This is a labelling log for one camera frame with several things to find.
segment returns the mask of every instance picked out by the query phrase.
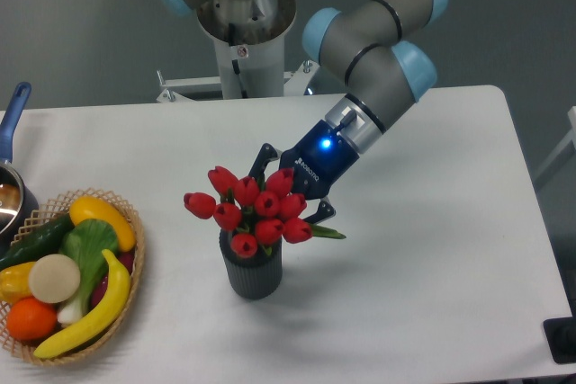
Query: blue pot handle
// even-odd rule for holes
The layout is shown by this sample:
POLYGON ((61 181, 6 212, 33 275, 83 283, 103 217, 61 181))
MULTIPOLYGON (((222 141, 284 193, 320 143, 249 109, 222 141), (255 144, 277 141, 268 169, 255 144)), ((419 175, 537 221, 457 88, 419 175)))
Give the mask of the blue pot handle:
POLYGON ((2 123, 0 123, 0 161, 12 162, 14 131, 31 91, 32 86, 25 82, 18 84, 14 89, 12 99, 8 104, 2 123))

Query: pot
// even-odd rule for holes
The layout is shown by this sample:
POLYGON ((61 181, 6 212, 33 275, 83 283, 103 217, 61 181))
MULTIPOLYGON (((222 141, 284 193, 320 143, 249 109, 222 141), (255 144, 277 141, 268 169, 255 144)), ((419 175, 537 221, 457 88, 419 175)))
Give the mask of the pot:
POLYGON ((272 294, 282 280, 282 240, 272 245, 272 253, 266 255, 261 248, 251 258, 238 258, 230 248, 232 235, 220 232, 220 250, 230 286, 245 299, 259 300, 272 294))
POLYGON ((36 198, 11 165, 14 131, 31 91, 29 83, 16 86, 0 123, 0 256, 8 250, 26 218, 38 209, 36 198))

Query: orange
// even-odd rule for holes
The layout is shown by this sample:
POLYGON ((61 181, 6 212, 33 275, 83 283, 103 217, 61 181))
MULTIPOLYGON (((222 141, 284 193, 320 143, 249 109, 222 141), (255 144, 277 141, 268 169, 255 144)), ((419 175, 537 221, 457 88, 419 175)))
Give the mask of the orange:
POLYGON ((17 301, 6 317, 6 329, 19 341, 32 341, 48 336, 57 323, 56 310, 34 297, 17 301))

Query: tulip bouquet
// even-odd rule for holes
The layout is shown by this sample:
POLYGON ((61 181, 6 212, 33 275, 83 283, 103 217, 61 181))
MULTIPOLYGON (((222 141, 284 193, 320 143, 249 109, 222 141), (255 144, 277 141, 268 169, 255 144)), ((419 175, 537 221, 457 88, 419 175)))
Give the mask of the tulip bouquet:
POLYGON ((306 209, 301 193, 291 193, 294 171, 280 169, 266 180, 264 176, 238 179, 222 166, 208 172, 220 195, 220 203, 203 192, 186 193, 184 206, 200 219, 214 218, 221 229, 233 233, 232 251, 239 258, 250 258, 258 248, 267 255, 281 237, 288 243, 312 237, 346 238, 334 229, 310 224, 300 218, 306 209))

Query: blue led light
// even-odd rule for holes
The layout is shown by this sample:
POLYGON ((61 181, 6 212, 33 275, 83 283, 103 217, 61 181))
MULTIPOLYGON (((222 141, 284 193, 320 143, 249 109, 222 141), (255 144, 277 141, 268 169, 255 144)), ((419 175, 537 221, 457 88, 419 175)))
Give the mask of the blue led light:
POLYGON ((332 141, 329 138, 324 138, 320 141, 320 147, 327 150, 332 147, 332 141))

